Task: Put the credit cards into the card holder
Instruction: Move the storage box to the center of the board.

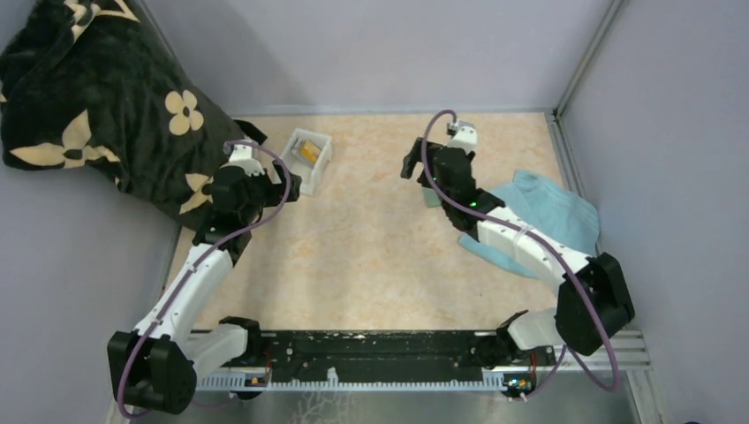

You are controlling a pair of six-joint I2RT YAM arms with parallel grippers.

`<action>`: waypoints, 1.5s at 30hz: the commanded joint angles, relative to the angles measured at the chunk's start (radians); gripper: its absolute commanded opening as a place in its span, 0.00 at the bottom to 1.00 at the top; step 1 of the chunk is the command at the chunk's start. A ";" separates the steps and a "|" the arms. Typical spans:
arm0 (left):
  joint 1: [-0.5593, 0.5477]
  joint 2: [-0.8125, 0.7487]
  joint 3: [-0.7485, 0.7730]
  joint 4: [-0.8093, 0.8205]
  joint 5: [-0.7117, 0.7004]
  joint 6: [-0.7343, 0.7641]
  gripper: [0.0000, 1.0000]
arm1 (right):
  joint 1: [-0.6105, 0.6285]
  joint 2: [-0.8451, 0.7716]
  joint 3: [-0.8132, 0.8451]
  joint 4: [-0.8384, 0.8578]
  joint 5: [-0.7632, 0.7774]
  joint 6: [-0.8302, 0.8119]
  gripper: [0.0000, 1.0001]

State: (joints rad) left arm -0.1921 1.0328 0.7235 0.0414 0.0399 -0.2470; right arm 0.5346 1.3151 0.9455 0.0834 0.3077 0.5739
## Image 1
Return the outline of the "yellow credit card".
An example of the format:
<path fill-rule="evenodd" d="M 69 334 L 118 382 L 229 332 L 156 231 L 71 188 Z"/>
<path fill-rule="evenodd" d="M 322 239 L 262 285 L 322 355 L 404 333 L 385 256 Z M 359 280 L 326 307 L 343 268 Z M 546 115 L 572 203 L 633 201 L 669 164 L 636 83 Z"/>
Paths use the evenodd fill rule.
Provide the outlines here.
<path fill-rule="evenodd" d="M 312 141 L 303 140 L 299 147 L 299 154 L 314 166 L 322 154 L 322 150 Z"/>

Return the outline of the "translucent white plastic bin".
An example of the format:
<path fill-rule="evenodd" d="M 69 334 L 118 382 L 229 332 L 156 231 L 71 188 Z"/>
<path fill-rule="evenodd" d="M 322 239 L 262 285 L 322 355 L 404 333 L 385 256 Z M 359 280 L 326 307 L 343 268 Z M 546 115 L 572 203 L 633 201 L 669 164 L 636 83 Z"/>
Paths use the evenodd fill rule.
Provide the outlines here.
<path fill-rule="evenodd" d="M 333 156 L 332 137 L 296 128 L 288 139 L 281 159 L 290 172 L 302 178 L 300 193 L 314 196 Z"/>

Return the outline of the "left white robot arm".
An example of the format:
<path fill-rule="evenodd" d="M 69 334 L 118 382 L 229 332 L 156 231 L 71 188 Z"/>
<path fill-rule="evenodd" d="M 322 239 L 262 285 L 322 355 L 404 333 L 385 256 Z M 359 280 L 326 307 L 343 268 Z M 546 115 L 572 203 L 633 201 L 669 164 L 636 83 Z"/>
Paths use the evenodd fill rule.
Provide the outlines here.
<path fill-rule="evenodd" d="M 221 168 L 208 190 L 214 206 L 205 212 L 177 278 L 154 308 L 129 332 L 107 344 L 113 395 L 127 419 L 151 411 L 183 412 L 197 384 L 224 364 L 258 363 L 265 352 L 257 321 L 227 316 L 207 332 L 193 325 L 252 238 L 283 205 L 299 197 L 301 178 L 280 160 L 280 178 L 249 176 L 237 165 Z"/>

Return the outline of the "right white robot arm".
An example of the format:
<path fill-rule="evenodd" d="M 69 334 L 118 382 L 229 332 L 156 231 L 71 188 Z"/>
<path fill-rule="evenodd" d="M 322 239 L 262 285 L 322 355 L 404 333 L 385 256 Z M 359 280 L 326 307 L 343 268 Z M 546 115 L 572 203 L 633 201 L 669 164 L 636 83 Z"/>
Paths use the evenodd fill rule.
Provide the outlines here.
<path fill-rule="evenodd" d="M 405 155 L 400 175 L 411 178 L 422 163 L 418 181 L 436 191 L 453 227 L 505 252 L 555 294 L 554 307 L 518 312 L 497 328 L 501 359 L 519 364 L 535 348 L 561 345 L 579 356 L 603 350 L 617 369 L 611 338 L 634 317 L 617 259 L 575 250 L 521 219 L 506 201 L 476 185 L 472 161 L 473 155 L 460 148 L 419 137 Z"/>

